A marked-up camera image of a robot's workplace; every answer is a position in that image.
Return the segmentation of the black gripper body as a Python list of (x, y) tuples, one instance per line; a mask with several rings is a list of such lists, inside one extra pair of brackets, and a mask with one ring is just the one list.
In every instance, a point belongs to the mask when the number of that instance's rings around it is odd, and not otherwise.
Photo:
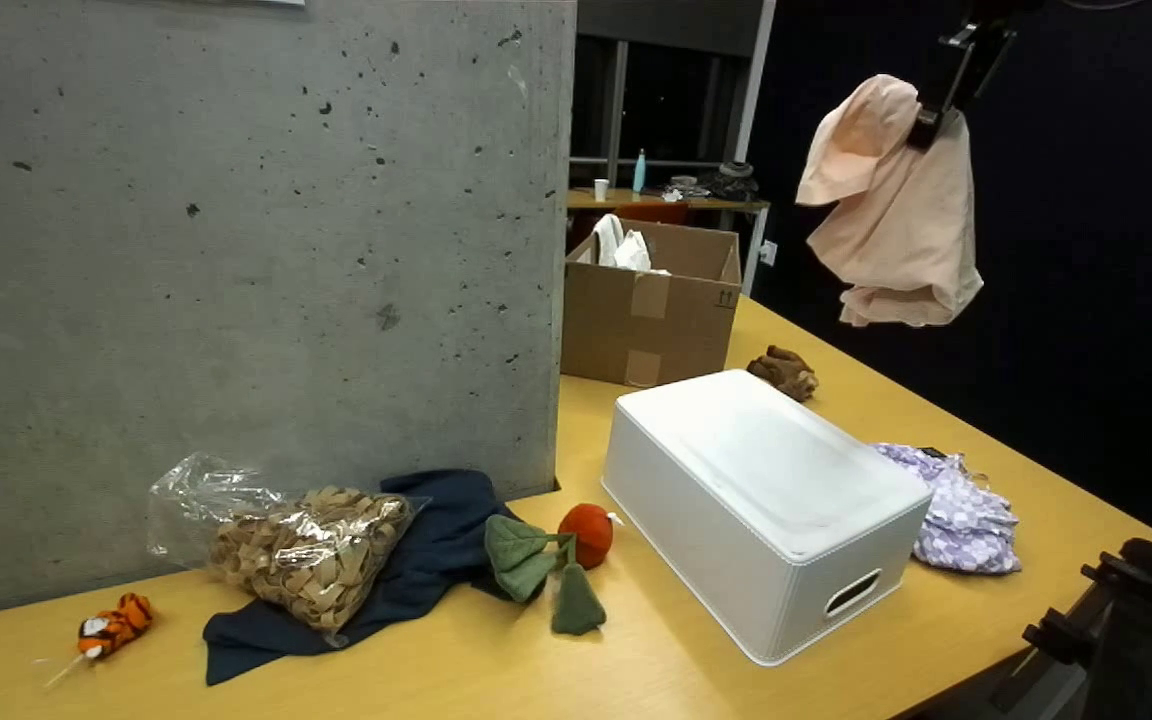
[(1043, 7), (1043, 0), (959, 0), (962, 7), (962, 29), (998, 29), (1008, 22), (1011, 14), (1025, 14), (1025, 11), (1037, 11)]

